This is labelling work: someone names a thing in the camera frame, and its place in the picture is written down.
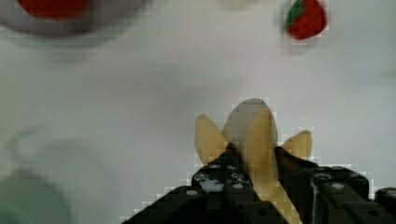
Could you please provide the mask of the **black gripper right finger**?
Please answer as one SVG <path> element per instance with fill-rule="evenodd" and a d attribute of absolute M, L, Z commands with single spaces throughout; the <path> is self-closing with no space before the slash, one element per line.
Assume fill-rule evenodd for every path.
<path fill-rule="evenodd" d="M 275 149 L 278 179 L 303 224 L 395 224 L 395 189 L 369 198 L 369 181 L 341 166 L 319 166 Z"/>

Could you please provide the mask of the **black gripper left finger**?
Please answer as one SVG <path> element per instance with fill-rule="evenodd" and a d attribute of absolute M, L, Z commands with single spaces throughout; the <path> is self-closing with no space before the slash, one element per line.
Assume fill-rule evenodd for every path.
<path fill-rule="evenodd" d="M 288 224 L 259 198 L 234 145 L 122 224 Z"/>

